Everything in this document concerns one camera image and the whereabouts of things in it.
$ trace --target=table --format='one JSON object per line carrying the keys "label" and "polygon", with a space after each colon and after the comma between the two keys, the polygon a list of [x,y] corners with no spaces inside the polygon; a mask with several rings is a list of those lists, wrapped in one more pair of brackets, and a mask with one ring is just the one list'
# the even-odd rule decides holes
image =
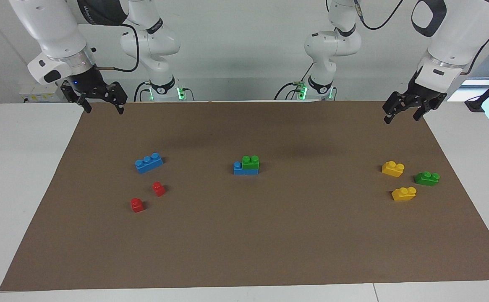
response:
{"label": "table", "polygon": [[[80,115],[81,108],[71,104],[0,105],[0,283]],[[459,103],[446,103],[425,119],[489,229],[489,120]],[[51,143],[42,144],[43,137],[47,142],[52,137]],[[489,300],[489,281],[0,293],[0,300],[107,300],[108,295],[131,300],[479,301]]]}

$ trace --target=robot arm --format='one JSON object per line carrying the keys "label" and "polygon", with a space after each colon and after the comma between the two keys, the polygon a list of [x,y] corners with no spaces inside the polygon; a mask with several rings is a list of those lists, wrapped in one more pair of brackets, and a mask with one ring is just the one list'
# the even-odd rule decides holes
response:
{"label": "robot arm", "polygon": [[[149,73],[152,96],[156,101],[179,101],[185,94],[170,69],[170,64],[162,56],[179,52],[181,42],[175,33],[164,25],[152,0],[129,0],[127,18],[141,29],[139,38],[139,60]],[[121,47],[130,57],[137,58],[135,36],[123,33]]]}
{"label": "robot arm", "polygon": [[411,107],[418,107],[415,120],[438,109],[453,81],[489,40],[489,0],[419,0],[412,21],[431,44],[407,91],[393,92],[382,107],[387,124]]}
{"label": "robot arm", "polygon": [[[79,7],[85,2],[78,0]],[[66,2],[10,0],[10,4],[21,23],[41,46],[41,54],[28,64],[37,82],[50,84],[66,79],[62,90],[69,102],[81,105],[89,113],[91,106],[86,98],[98,98],[113,104],[120,114],[123,113],[127,94],[118,82],[110,85],[104,82],[93,53],[78,30],[75,16]],[[84,12],[92,17],[98,15],[89,9]]]}
{"label": "robot arm", "polygon": [[357,12],[354,6],[353,0],[333,0],[329,20],[334,30],[314,33],[306,38],[304,49],[314,62],[305,82],[311,99],[326,99],[331,92],[336,74],[336,63],[332,59],[360,50],[362,39],[356,31]]}

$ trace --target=blue lego brick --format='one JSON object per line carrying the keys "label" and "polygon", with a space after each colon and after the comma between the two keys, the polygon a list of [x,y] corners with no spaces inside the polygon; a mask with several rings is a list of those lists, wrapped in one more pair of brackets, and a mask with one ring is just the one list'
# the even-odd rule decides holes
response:
{"label": "blue lego brick", "polygon": [[233,164],[233,175],[257,175],[259,169],[243,169],[241,162],[235,162]]}
{"label": "blue lego brick", "polygon": [[162,166],[163,163],[160,155],[158,153],[153,153],[152,156],[146,156],[143,160],[137,160],[135,166],[139,174],[144,174],[156,167]]}

